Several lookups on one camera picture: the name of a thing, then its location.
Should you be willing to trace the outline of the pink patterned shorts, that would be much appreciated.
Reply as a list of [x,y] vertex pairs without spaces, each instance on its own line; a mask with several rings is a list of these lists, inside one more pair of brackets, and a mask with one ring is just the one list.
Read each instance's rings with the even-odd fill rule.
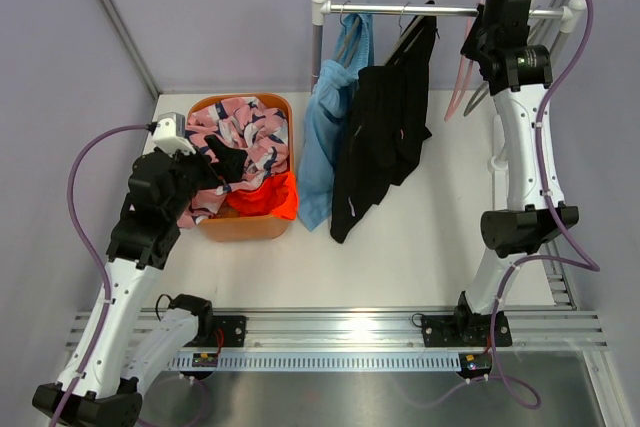
[[[268,177],[291,172],[289,124],[286,113],[265,105],[259,98],[240,96],[211,101],[196,108],[187,118],[186,136],[205,155],[217,174],[217,162],[210,153],[204,137],[215,134],[228,148],[247,152],[244,180],[232,185],[232,192],[253,191]],[[178,225],[191,229],[205,220],[222,216],[222,210],[231,208],[224,192],[223,179],[215,189],[201,190],[182,214]]]

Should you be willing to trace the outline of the pink hanger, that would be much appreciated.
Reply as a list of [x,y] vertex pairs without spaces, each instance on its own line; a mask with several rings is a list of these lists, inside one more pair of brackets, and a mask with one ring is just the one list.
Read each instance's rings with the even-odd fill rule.
[[470,84],[472,73],[473,61],[466,58],[464,55],[461,55],[458,65],[456,82],[449,100],[447,110],[444,115],[445,122],[449,121],[458,109]]

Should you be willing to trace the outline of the orange shorts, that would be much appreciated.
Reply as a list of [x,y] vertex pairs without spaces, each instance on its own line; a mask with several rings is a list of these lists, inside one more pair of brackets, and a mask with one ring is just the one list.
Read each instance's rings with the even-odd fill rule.
[[299,206],[295,175],[286,172],[270,176],[256,190],[228,194],[226,202],[241,217],[271,215],[293,221]]

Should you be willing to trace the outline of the black shorts hanger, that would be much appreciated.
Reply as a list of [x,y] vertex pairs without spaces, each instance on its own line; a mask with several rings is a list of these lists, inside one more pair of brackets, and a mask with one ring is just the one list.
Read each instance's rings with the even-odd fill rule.
[[414,44],[417,36],[423,29],[424,16],[414,16],[408,26],[400,30],[400,37],[396,42],[393,51],[388,59],[384,62],[384,66],[393,66],[400,63],[407,51]]

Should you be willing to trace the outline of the grey hanger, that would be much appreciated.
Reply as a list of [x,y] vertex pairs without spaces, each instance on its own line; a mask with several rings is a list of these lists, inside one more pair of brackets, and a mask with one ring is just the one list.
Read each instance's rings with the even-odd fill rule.
[[[538,20],[534,23],[533,27],[528,36],[528,42],[532,43],[534,40],[538,38],[540,35],[540,31],[546,25],[546,20]],[[479,104],[489,95],[489,84],[487,82],[483,82],[473,93],[470,100],[467,102],[463,116],[469,116],[478,106]]]

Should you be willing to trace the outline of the black shorts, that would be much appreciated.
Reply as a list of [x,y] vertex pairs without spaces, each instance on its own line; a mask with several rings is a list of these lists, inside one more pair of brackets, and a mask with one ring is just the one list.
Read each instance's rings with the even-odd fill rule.
[[424,17],[399,64],[359,73],[334,176],[330,235],[339,244],[419,166],[423,143],[432,136],[426,118],[438,28],[434,16]]

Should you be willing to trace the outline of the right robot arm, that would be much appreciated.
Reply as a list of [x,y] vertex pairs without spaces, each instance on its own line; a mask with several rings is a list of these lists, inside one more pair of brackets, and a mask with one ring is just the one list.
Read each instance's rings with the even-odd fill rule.
[[466,345],[509,345],[500,338],[508,289],[542,245],[574,226],[579,211],[559,185],[543,98],[552,85],[548,49],[531,45],[532,0],[485,0],[461,53],[478,63],[500,118],[508,192],[502,210],[486,211],[480,229],[486,250],[453,314],[454,335]]

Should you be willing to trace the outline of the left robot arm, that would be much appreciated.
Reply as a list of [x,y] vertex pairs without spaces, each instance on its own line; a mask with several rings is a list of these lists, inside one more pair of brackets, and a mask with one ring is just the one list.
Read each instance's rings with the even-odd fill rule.
[[33,406],[57,426],[133,426],[151,384],[184,347],[210,348],[192,367],[203,379],[221,352],[243,346],[246,319],[218,315],[211,301],[179,294],[159,324],[129,348],[142,305],[180,235],[178,219],[214,174],[181,134],[153,136],[156,148],[133,164],[120,219],[100,263],[103,289],[58,379],[37,387]]

